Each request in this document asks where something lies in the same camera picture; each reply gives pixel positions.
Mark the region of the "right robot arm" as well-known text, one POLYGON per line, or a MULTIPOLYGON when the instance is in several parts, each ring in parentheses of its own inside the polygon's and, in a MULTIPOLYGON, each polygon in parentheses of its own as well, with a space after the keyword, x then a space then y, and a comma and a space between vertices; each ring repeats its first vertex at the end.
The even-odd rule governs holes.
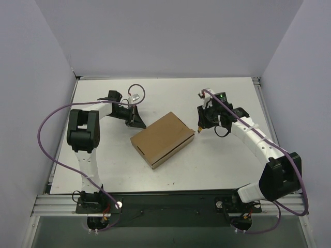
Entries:
POLYGON ((225 92, 213 93, 210 89, 198 94, 203 104, 198 106, 198 130, 222 127, 235 135, 255 155, 264 169, 258 182, 237 190, 243 203, 258 200, 275 201, 301 189, 298 178, 302 173, 300 156, 282 151, 254 123, 243 108, 234 108, 225 92))

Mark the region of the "brown cardboard express box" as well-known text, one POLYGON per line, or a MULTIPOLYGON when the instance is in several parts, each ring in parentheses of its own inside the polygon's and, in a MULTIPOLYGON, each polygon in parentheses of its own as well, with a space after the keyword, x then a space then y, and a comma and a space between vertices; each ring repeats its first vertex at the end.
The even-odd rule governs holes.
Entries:
POLYGON ((130 138, 145 162, 156 169, 194 139, 195 131, 169 112, 130 138))

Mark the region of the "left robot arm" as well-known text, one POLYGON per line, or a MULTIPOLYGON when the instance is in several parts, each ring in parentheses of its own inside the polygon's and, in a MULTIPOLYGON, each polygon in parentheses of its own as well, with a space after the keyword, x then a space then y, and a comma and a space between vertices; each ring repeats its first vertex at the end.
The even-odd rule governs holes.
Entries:
POLYGON ((100 120, 106 116, 121 119, 125 125, 145 129, 146 125, 138 113, 137 103, 143 100, 138 94, 128 93, 128 99, 121 104, 122 94, 110 90, 108 96, 100 98, 84 109, 72 109, 69 114, 67 143, 78 159, 82 173, 80 198, 93 212, 106 207, 106 196, 102 192, 96 149, 100 143, 100 120))

